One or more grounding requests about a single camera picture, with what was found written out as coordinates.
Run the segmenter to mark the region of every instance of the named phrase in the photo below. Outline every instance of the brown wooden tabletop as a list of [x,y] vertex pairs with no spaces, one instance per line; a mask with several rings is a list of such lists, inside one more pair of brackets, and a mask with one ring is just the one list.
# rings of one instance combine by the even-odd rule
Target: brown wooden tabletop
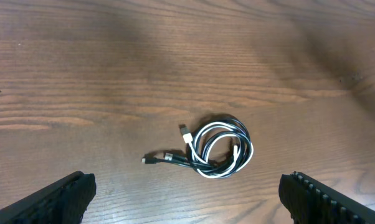
[[[221,113],[240,172],[141,164]],[[0,208],[76,170],[83,223],[291,223],[294,170],[375,210],[375,0],[0,0]]]

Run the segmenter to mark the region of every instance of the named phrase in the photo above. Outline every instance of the wooden table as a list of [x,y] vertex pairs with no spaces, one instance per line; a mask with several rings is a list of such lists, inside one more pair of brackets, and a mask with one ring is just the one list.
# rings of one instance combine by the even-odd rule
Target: wooden table
[[[140,163],[220,113],[240,172]],[[375,210],[375,0],[0,0],[0,208],[76,170],[83,223],[290,223],[294,170]]]

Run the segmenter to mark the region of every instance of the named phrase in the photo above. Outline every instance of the cable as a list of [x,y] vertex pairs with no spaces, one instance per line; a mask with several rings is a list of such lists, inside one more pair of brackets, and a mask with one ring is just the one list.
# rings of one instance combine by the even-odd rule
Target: cable
[[[209,131],[223,129],[211,136],[207,142],[202,145],[200,153],[200,142],[203,136],[209,134]],[[251,160],[254,154],[254,147],[250,140],[247,128],[234,118],[226,118],[211,122],[198,129],[198,132],[192,136],[188,128],[181,128],[181,134],[186,144],[191,150],[191,158],[166,153],[164,159],[142,158],[142,163],[155,164],[157,162],[166,162],[183,167],[193,168],[197,173],[209,179],[225,178],[240,171]],[[236,138],[238,144],[233,147],[233,155],[223,163],[209,162],[209,154],[216,144],[222,138]]]

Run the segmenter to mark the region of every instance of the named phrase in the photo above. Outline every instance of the bundle of cables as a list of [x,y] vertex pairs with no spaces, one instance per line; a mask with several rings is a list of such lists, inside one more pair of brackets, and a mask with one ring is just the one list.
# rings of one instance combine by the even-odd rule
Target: bundle of cables
[[[199,152],[200,141],[209,131],[214,129],[223,129],[222,131],[211,136],[208,141],[202,144],[202,151]],[[226,118],[219,121],[211,122],[197,130],[192,136],[188,128],[182,128],[181,134],[186,144],[191,149],[191,158],[166,153],[164,159],[142,158],[142,163],[155,164],[157,162],[167,162],[183,167],[193,168],[203,177],[216,179],[229,177],[232,174],[243,169],[254,154],[254,147],[250,140],[247,128],[235,118]],[[234,145],[233,156],[226,159],[221,164],[209,162],[209,154],[215,143],[222,138],[236,138],[238,144]]]

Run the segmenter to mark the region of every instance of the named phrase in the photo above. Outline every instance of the wooden surface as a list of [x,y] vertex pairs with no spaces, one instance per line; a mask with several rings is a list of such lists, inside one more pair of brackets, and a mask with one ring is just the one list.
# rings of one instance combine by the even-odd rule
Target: wooden surface
[[[239,173],[140,164],[219,113]],[[293,170],[375,210],[375,0],[0,0],[0,208],[76,170],[83,223],[290,223]]]

